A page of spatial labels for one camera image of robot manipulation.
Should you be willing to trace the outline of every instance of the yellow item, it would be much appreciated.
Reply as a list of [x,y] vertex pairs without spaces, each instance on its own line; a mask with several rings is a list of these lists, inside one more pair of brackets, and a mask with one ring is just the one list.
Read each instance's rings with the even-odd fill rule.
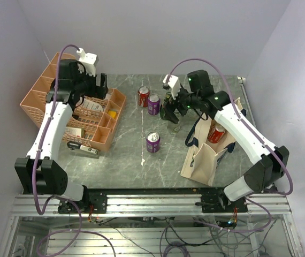
[[116,111],[108,111],[108,115],[110,115],[113,119],[116,118],[117,112]]

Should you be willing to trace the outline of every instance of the canvas bag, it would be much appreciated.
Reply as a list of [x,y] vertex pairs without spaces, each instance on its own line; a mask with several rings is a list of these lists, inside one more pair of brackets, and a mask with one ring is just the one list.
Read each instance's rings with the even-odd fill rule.
[[[240,98],[235,104],[242,114],[243,110]],[[215,123],[210,117],[208,120],[198,119],[186,138],[188,153],[182,167],[181,176],[212,186],[216,169],[226,153],[231,153],[234,149],[235,138],[227,131],[218,143],[210,143],[207,140],[208,133]]]

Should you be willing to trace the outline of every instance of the navy strap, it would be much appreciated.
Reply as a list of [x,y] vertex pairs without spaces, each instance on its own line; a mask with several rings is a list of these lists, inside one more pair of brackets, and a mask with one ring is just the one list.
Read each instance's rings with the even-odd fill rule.
[[192,129],[190,130],[190,132],[188,133],[188,136],[186,137],[186,140],[185,140],[185,145],[187,147],[190,147],[190,146],[196,146],[197,148],[199,148],[199,141],[197,138],[193,137],[193,139],[191,140],[191,142],[189,142],[190,138],[194,135],[194,132],[195,132],[195,127],[197,125],[197,123],[199,122],[200,120],[200,117],[199,119],[196,120],[196,122],[194,123]]
[[228,144],[225,148],[227,148],[227,151],[229,153],[232,153],[235,145],[236,145],[236,142],[233,142],[233,143]]

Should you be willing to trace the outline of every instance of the purple soda can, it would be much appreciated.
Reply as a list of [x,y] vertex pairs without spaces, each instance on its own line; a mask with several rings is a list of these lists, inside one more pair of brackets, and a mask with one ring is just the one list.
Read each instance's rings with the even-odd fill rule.
[[159,135],[157,132],[150,132],[147,136],[147,150],[155,153],[159,150]]
[[150,95],[148,98],[148,113],[150,115],[157,115],[159,112],[160,99],[158,95]]

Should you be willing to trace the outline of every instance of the soda can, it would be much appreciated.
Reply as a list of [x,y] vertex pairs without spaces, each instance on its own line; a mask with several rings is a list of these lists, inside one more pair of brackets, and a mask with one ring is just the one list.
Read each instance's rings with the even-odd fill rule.
[[218,143],[224,134],[225,134],[224,127],[216,123],[210,129],[210,133],[208,134],[207,139],[208,141],[210,141],[210,143]]
[[148,106],[148,97],[150,95],[150,91],[147,87],[141,86],[138,89],[138,105],[141,107],[147,107]]
[[157,132],[150,132],[147,136],[147,150],[148,152],[155,153],[159,150],[159,135]]
[[150,115],[157,115],[159,113],[159,103],[161,100],[158,95],[150,95],[148,98],[148,113]]

